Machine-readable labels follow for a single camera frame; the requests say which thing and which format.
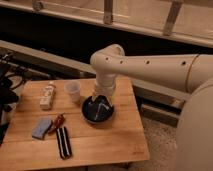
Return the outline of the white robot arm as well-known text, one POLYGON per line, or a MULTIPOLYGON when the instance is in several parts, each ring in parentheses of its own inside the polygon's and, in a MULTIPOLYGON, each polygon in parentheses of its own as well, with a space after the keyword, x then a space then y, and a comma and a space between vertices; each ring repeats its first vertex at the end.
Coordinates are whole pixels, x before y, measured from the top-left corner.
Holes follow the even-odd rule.
POLYGON ((90 58, 96 91, 111 91, 117 74, 187 92, 176 131, 172 171, 213 171, 213 55, 127 57, 118 44, 90 58))

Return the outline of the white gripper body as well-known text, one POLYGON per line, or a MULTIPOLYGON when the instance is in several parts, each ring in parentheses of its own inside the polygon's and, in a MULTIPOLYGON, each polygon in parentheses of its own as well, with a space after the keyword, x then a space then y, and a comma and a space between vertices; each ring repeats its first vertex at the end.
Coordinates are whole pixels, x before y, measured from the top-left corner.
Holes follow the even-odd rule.
POLYGON ((97 74, 96 85, 100 86, 101 94, 106 95, 106 90, 114 90, 116 87, 116 75, 115 74, 97 74))

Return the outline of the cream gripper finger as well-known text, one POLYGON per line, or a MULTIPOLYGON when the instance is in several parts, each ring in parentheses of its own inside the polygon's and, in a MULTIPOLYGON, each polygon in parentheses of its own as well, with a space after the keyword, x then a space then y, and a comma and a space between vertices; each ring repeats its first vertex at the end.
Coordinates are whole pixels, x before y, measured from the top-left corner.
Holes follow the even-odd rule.
POLYGON ((93 94, 92 94, 92 100, 95 100, 100 94, 101 94, 100 86, 95 84, 94 85, 94 91, 93 91, 93 94))
POLYGON ((106 90, 106 97, 111 106, 114 106, 114 90, 106 90))

